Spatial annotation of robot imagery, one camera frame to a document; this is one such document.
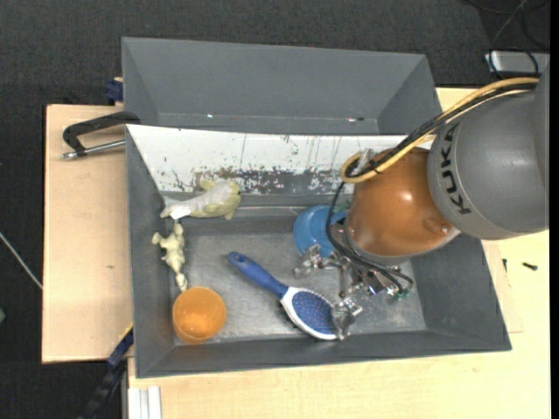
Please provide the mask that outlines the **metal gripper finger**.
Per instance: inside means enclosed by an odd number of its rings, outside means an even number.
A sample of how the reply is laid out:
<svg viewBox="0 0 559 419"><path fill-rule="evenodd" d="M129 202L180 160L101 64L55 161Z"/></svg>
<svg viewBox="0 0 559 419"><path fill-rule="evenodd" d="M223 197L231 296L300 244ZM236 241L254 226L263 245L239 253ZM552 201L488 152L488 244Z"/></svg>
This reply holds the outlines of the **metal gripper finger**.
<svg viewBox="0 0 559 419"><path fill-rule="evenodd" d="M321 246L313 244L300 257L293 268L295 278L309 278L323 268L324 257L321 255Z"/></svg>
<svg viewBox="0 0 559 419"><path fill-rule="evenodd" d="M334 304L332 321L339 340L345 340L349 336L350 327L362 312L363 308L353 298L344 298Z"/></svg>

